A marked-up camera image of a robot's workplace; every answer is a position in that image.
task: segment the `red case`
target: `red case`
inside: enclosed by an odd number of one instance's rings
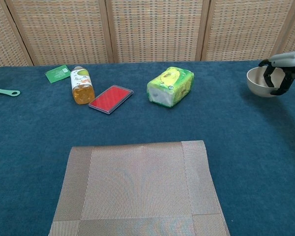
[[[98,95],[94,101],[88,104],[89,107],[110,114],[121,105],[133,91],[117,85],[113,85]]]

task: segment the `bottle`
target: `bottle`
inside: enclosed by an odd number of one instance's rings
[[[77,104],[87,104],[95,99],[94,89],[89,72],[81,66],[76,66],[70,74],[72,94]]]

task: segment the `bowl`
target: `bowl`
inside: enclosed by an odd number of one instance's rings
[[[255,95],[260,97],[275,97],[271,92],[278,90],[281,86],[281,83],[284,79],[285,73],[281,68],[275,68],[271,74],[271,81],[274,85],[274,88],[268,87],[264,79],[264,72],[266,66],[264,67],[255,67],[247,72],[247,84]]]

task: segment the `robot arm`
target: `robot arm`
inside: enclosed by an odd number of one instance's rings
[[[286,93],[295,79],[295,52],[277,54],[269,59],[265,59],[259,63],[259,66],[267,65],[264,72],[264,79],[269,87],[274,87],[271,81],[271,74],[276,67],[282,68],[285,77],[278,90],[271,92],[272,95],[282,95]]]

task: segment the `spatula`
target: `spatula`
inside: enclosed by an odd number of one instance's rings
[[[12,97],[15,97],[15,96],[20,95],[21,92],[18,91],[18,90],[5,90],[5,89],[0,89],[0,93],[6,94],[6,95],[9,95],[9,96],[12,96]]]

